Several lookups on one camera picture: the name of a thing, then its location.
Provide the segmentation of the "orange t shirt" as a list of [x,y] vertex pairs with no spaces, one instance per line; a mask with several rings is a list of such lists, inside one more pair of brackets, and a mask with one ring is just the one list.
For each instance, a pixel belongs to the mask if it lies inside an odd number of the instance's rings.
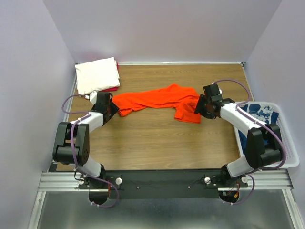
[[199,124],[201,116],[195,113],[198,99],[195,89],[173,83],[165,88],[115,95],[112,101],[119,107],[122,117],[145,108],[172,108],[175,109],[175,120]]

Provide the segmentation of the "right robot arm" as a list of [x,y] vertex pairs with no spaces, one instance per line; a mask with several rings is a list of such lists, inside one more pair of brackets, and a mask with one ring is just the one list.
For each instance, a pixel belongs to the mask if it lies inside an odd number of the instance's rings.
[[281,167],[286,161],[286,148],[282,142],[280,127],[267,124],[251,116],[230,98],[223,98],[217,83],[203,87],[195,113],[207,119],[221,118],[236,127],[246,137],[245,154],[221,167],[216,180],[230,187],[243,175],[277,163]]

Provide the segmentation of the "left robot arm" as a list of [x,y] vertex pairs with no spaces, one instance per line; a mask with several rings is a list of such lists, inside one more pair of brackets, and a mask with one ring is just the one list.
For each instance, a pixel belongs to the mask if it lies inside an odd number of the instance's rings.
[[104,126],[119,111],[110,92],[93,92],[93,107],[84,116],[71,122],[60,122],[54,141],[52,159],[73,167],[94,188],[112,187],[106,180],[105,168],[90,156],[90,133]]

